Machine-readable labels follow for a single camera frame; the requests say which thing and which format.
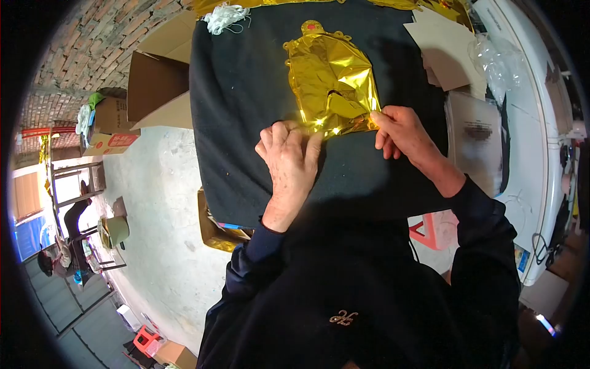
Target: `printed label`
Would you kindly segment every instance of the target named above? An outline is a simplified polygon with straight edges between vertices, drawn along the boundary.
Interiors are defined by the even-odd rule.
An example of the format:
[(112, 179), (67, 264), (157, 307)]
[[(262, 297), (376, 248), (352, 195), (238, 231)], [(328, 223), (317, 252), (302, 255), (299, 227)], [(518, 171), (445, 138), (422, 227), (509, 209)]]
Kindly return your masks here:
[(525, 272), (526, 263), (529, 261), (530, 252), (514, 244), (514, 260), (516, 261), (516, 269)]
[(117, 133), (111, 137), (109, 140), (109, 146), (111, 147), (122, 147), (122, 146), (129, 146), (137, 139), (136, 135), (125, 135), (121, 133)]

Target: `red plastic stool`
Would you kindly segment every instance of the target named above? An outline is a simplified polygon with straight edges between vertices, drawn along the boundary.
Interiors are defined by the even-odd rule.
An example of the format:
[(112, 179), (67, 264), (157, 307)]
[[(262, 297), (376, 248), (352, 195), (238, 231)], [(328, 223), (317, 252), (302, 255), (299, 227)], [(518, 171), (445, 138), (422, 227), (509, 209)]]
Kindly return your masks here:
[(160, 338), (159, 334), (149, 333), (146, 329), (146, 326), (144, 325), (142, 329), (139, 330), (137, 336), (135, 336), (133, 344), (135, 345), (135, 347), (138, 348), (139, 351), (143, 352), (147, 357), (152, 357), (150, 354), (146, 352), (146, 349), (148, 348), (150, 343), (157, 340), (158, 338)]
[[(422, 215), (422, 221), (409, 228), (409, 236), (433, 250), (445, 250), (457, 242), (459, 221), (451, 210)], [(418, 228), (424, 226), (424, 233)]]

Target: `concrete floor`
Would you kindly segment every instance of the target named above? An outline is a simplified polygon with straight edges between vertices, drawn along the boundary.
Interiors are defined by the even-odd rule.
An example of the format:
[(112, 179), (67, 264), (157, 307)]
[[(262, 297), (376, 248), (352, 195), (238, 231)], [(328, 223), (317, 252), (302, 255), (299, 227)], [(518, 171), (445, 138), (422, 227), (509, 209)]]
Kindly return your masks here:
[[(126, 212), (130, 228), (126, 250), (101, 251), (103, 260), (114, 258), (127, 267), (106, 274), (141, 321), (147, 323), (143, 312), (164, 336), (198, 354), (205, 314), (221, 296), (230, 254), (201, 240), (193, 132), (143, 129), (125, 153), (106, 155), (103, 162), (106, 190), (94, 208), (99, 215)], [(448, 270), (456, 245), (444, 251), (414, 245), (422, 263), (439, 273)]]

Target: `hand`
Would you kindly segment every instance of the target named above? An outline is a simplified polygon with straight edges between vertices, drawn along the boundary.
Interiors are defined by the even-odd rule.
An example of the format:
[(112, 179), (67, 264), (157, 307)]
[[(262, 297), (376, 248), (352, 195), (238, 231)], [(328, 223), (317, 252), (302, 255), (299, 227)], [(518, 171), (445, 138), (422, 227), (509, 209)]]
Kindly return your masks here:
[(430, 179), (444, 197), (455, 196), (465, 183), (465, 175), (438, 150), (420, 119), (410, 107), (385, 106), (371, 112), (379, 126), (375, 148), (383, 157), (399, 159), (403, 153), (410, 163)]
[(322, 147), (323, 134), (316, 133), (307, 141), (304, 153), (303, 134), (296, 126), (292, 121), (276, 122), (260, 132), (254, 148), (266, 162), (273, 180), (273, 196), (262, 224), (281, 233), (287, 231), (312, 190)]

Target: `green bucket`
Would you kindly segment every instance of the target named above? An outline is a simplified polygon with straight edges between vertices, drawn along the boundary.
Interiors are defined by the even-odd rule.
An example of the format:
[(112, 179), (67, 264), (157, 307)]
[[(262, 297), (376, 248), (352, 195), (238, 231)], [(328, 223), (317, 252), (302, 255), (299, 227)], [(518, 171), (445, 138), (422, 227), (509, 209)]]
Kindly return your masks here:
[(122, 216), (101, 218), (98, 229), (103, 240), (103, 246), (108, 249), (112, 249), (113, 245), (117, 245), (129, 237), (129, 225)]

